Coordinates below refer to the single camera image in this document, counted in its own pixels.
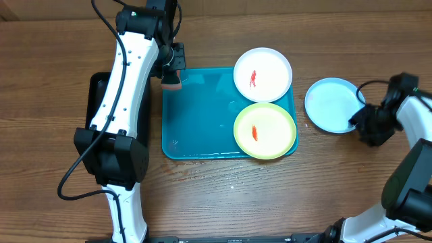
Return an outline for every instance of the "orange food item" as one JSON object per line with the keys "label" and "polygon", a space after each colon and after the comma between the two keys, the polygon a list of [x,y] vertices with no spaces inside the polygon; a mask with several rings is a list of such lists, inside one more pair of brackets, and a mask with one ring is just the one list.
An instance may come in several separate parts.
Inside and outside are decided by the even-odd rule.
{"label": "orange food item", "polygon": [[255,78],[256,78],[256,76],[257,76],[257,72],[254,70],[253,71],[253,73],[252,73],[252,76],[250,77],[250,82],[249,82],[249,86],[252,88],[252,85],[255,87],[255,86],[257,86],[256,84],[255,84]]}
{"label": "orange food item", "polygon": [[254,137],[255,141],[258,141],[257,127],[255,127],[255,125],[252,125],[252,137]]}

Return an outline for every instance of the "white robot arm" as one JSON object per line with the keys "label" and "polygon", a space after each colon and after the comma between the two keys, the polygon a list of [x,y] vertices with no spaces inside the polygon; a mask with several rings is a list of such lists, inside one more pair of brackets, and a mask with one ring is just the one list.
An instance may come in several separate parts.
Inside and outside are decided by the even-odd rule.
{"label": "white robot arm", "polygon": [[[429,106],[432,106],[431,99],[423,98],[423,100],[427,102]],[[406,136],[412,149],[421,139],[432,141],[432,112],[430,112],[429,109],[416,97],[406,97],[400,105],[396,115],[398,121],[405,129]],[[382,234],[383,232],[392,230],[395,227],[404,228],[413,232],[419,231],[415,225],[411,225],[399,219],[389,219],[386,214],[386,209],[383,208],[381,203],[377,203],[359,216],[347,218],[342,225],[340,241],[344,243],[364,242]],[[392,233],[374,242],[384,242],[396,236],[395,233]]]}
{"label": "white robot arm", "polygon": [[[119,41],[109,80],[90,82],[88,121],[84,129],[77,128],[74,136],[80,155],[88,153],[83,158],[88,173],[95,176],[104,191],[113,192],[107,194],[114,227],[108,242],[142,243],[147,235],[140,183],[149,162],[149,82],[150,77],[158,77],[166,88],[181,84],[176,72],[186,68],[184,48],[182,43],[172,43],[180,27],[179,22],[173,29],[177,7],[181,19],[176,0],[148,0],[146,7],[125,5],[118,13],[117,32],[128,60],[118,103],[110,117],[125,65]],[[102,139],[89,150],[100,133]]]}

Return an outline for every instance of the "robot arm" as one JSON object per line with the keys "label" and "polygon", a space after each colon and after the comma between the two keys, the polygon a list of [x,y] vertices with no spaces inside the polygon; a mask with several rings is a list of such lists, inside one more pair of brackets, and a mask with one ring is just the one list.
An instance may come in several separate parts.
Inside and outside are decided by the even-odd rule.
{"label": "robot arm", "polygon": [[[432,100],[423,98],[432,107]],[[432,141],[432,111],[416,97],[407,97],[396,113],[412,148],[420,138]]]}
{"label": "robot arm", "polygon": [[[401,74],[392,79],[393,82],[397,82],[397,86],[390,83],[381,108],[375,112],[378,115],[380,112],[385,115],[377,119],[365,115],[371,113],[359,111],[353,119],[358,122],[357,128],[362,138],[367,138],[361,140],[369,145],[383,142],[382,134],[389,134],[389,127],[376,126],[376,121],[381,121],[381,125],[401,125],[406,131],[411,151],[388,179],[381,203],[377,203],[359,216],[341,219],[330,226],[321,239],[322,242],[380,243],[397,237],[397,232],[392,230],[398,228],[412,232],[432,230],[432,186],[429,185],[432,176],[432,111],[427,106],[432,107],[432,100],[425,97],[420,100],[419,97],[401,92],[403,88],[400,87],[413,85],[413,80],[414,85],[417,85],[416,77]],[[383,119],[390,117],[387,114],[394,114],[397,122]],[[367,134],[365,130],[382,133],[378,132],[378,136],[373,136],[376,134]]]}
{"label": "robot arm", "polygon": [[[98,146],[83,159],[88,173],[104,190],[118,195],[123,229],[119,226],[117,204],[107,194],[113,236],[110,242],[144,242],[147,225],[142,216],[140,183],[149,162],[147,136],[150,110],[150,77],[162,79],[164,87],[181,84],[177,70],[186,68],[182,43],[172,43],[180,27],[173,29],[176,0],[148,0],[146,7],[126,5],[116,17],[117,31],[126,49],[128,67],[124,85],[111,122]],[[74,144],[82,154],[107,122],[117,94],[123,68],[119,43],[109,81],[91,88],[86,127],[77,128]],[[91,97],[103,97],[91,101]]]}

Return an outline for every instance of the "blue tray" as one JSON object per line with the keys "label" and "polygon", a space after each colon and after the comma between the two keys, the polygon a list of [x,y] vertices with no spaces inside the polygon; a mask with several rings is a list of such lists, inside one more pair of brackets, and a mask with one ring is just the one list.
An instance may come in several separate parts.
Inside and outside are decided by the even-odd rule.
{"label": "blue tray", "polygon": [[[233,67],[188,69],[181,90],[163,91],[162,150],[171,159],[249,158],[234,140],[234,121],[253,104],[238,92]],[[297,126],[292,87],[274,102]],[[286,155],[298,146],[296,141]]]}

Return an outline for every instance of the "wooden table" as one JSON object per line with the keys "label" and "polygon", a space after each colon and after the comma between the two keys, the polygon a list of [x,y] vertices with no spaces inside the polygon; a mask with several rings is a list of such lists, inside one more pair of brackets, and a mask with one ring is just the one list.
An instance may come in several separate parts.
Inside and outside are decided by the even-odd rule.
{"label": "wooden table", "polygon": [[[300,146],[270,161],[172,161],[161,150],[161,89],[153,80],[151,160],[141,185],[151,236],[282,236],[322,232],[378,203],[409,151],[398,132],[379,148],[356,133],[324,134],[304,113],[308,87],[324,77],[356,85],[407,71],[432,90],[432,12],[320,13],[184,18],[176,39],[189,68],[233,66],[271,47],[291,62]],[[67,202],[57,185],[77,157],[88,83],[111,70],[115,40],[100,20],[0,23],[0,242],[107,238],[107,200]],[[364,90],[379,102],[386,87]],[[80,165],[68,195],[99,189]],[[400,242],[420,242],[404,236]]]}

